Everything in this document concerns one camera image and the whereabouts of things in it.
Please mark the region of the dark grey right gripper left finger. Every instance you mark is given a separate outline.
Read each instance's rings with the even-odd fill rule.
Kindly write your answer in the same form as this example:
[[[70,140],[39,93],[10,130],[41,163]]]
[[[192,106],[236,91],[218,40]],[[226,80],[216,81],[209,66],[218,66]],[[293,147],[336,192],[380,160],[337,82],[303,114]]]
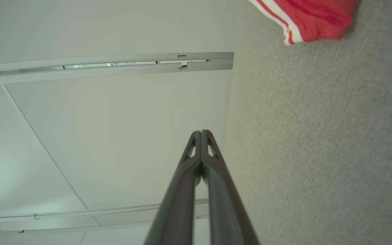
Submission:
[[[144,245],[192,245],[201,131],[191,134]]]

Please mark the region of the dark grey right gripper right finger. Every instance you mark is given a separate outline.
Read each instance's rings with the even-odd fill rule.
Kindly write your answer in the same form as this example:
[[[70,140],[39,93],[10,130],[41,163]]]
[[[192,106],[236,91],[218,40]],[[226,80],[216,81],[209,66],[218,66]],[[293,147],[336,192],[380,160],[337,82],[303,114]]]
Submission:
[[[210,130],[202,130],[202,166],[209,192],[211,245],[260,245]]]

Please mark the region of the red garment with white waistband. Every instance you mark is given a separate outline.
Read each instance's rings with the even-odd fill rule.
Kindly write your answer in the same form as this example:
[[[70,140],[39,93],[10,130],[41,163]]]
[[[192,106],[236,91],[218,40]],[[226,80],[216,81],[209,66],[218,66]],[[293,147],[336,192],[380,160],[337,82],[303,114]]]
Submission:
[[[341,40],[353,21],[356,0],[248,0],[283,29],[284,44]]]

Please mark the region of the grey metal partition post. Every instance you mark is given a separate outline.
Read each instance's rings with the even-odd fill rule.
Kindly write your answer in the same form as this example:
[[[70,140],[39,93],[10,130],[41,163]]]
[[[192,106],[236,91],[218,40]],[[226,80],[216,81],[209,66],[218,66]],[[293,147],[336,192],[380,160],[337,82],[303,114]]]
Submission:
[[[233,68],[233,52],[125,54],[0,64],[0,85],[102,76]]]

